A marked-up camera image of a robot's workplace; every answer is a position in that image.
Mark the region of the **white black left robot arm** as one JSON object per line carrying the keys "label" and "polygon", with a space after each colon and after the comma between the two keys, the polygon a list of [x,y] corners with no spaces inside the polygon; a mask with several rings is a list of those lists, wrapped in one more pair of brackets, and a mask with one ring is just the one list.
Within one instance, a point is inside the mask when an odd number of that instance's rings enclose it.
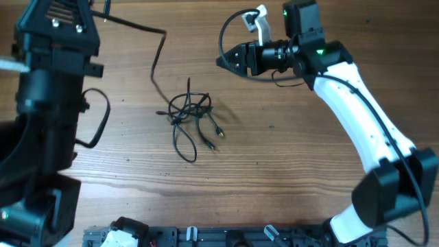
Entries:
{"label": "white black left robot arm", "polygon": [[55,246],[73,229],[80,182],[62,175],[76,157],[85,77],[103,66],[90,1],[31,1],[14,28],[4,71],[19,73],[17,116],[1,123],[1,244]]}

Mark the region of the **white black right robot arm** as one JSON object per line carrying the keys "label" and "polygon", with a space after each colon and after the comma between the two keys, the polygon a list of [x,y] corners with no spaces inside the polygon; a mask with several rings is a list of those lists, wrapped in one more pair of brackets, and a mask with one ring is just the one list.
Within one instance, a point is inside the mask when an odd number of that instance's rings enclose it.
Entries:
{"label": "white black right robot arm", "polygon": [[221,51],[217,65],[253,81],[266,71],[291,69],[293,76],[277,80],[277,86],[306,84],[315,92],[345,129],[366,173],[349,207],[317,233],[293,233],[290,245],[381,246],[394,220],[416,212],[428,231],[427,207],[438,173],[434,151],[417,149],[397,129],[367,89],[347,48],[338,40],[326,42],[315,1],[284,3],[284,40],[272,40],[267,14],[264,5],[238,11],[258,39]]}

